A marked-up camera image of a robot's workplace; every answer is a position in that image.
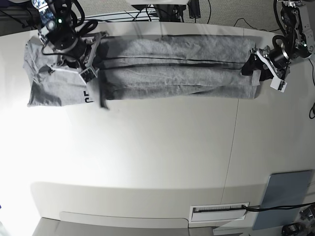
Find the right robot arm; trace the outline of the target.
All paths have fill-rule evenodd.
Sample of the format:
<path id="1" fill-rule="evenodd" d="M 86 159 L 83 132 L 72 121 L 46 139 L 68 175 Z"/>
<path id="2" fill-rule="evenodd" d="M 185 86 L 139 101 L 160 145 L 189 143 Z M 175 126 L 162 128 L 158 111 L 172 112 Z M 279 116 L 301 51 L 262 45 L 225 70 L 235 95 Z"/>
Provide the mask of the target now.
<path id="1" fill-rule="evenodd" d="M 96 49 L 105 33 L 92 33 L 98 20 L 85 19 L 77 0 L 33 0 L 40 23 L 38 37 L 45 56 L 57 56 L 59 64 L 77 68 L 81 73 L 94 71 Z"/>

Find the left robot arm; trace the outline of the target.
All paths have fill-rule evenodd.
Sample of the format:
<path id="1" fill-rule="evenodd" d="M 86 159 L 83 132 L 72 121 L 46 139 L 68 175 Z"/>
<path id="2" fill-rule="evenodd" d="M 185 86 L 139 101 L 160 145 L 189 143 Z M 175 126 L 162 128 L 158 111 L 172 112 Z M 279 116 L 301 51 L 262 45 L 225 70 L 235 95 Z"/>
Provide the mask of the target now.
<path id="1" fill-rule="evenodd" d="M 282 33 L 273 47 L 258 49 L 233 35 L 171 35 L 156 40 L 108 38 L 92 34 L 97 20 L 77 19 L 75 0 L 47 2 L 47 42 L 62 64 L 84 83 L 125 79 L 162 85 L 251 85 L 272 80 L 285 84 L 290 61 L 309 58 L 314 37 L 306 5 L 284 0 L 276 20 Z"/>

